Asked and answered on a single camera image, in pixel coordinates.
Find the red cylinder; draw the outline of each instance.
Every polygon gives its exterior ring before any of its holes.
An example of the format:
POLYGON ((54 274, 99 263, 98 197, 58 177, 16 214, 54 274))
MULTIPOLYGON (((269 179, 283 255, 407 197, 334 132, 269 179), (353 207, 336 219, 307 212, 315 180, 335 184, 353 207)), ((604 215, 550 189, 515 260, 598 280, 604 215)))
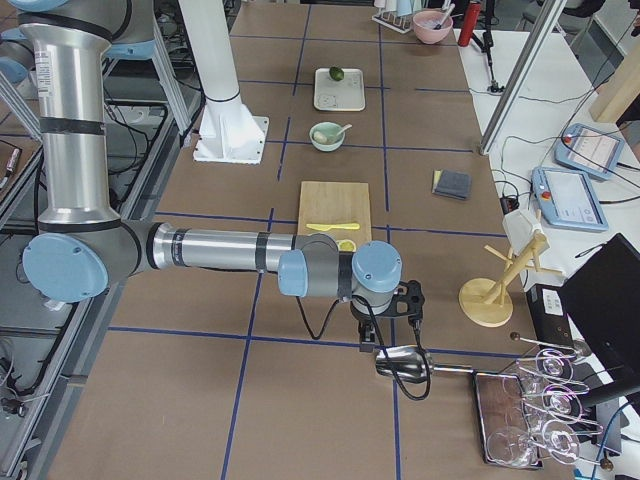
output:
POLYGON ((458 37, 458 45, 461 47, 469 45, 471 35, 473 35, 473 29, 476 27, 478 17, 480 16, 480 8, 480 2, 470 2, 467 7, 467 11, 464 14, 462 30, 460 30, 460 36, 458 37))

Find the blue device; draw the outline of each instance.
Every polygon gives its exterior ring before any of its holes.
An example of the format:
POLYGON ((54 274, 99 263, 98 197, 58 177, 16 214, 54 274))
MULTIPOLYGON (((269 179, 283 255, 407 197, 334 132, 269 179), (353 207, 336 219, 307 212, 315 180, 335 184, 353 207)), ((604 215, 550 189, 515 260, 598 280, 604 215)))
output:
POLYGON ((588 232, 609 229, 586 172, 536 167, 531 183, 542 215, 550 225, 588 232))
POLYGON ((556 162, 585 171, 596 180, 608 180, 618 164, 623 145, 619 137, 575 123, 556 144, 556 162))

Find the green bowl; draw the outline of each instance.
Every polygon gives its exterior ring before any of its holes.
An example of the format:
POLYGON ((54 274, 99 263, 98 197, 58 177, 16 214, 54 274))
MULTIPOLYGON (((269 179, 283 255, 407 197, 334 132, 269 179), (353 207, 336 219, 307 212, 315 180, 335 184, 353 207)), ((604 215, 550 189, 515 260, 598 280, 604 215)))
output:
POLYGON ((340 147, 340 145, 342 145, 342 142, 344 142, 345 132, 342 132, 342 134, 336 139, 336 141, 330 144, 316 142, 313 139, 313 134, 315 132, 320 132, 324 134, 325 137, 331 138, 336 133, 338 133, 341 128, 342 125, 338 125, 337 123, 333 122, 316 123, 313 127, 311 127, 311 130, 309 130, 309 138, 311 139, 311 143, 321 152, 333 152, 338 147, 340 147))

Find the chair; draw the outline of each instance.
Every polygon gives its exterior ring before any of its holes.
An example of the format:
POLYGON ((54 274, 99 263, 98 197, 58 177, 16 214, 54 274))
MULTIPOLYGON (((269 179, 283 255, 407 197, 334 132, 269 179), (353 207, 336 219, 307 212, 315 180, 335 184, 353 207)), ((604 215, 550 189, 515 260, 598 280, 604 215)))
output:
MULTIPOLYGON (((604 2, 605 0, 568 0, 566 7, 562 10, 558 24, 567 34, 573 36, 569 46, 576 56, 584 36, 593 23, 594 14, 602 8, 604 2)), ((524 30, 527 23, 535 23, 541 9, 542 0, 534 0, 527 5, 516 30, 524 30)))

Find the white tray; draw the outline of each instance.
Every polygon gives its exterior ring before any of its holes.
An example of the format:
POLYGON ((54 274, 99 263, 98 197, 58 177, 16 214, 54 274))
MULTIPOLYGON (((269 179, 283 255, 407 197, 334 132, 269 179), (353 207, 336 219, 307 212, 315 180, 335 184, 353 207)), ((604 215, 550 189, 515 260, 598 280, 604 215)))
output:
POLYGON ((316 70, 313 106, 329 112, 359 112, 364 110, 364 78, 362 70, 343 68, 344 79, 335 81, 328 68, 316 70))

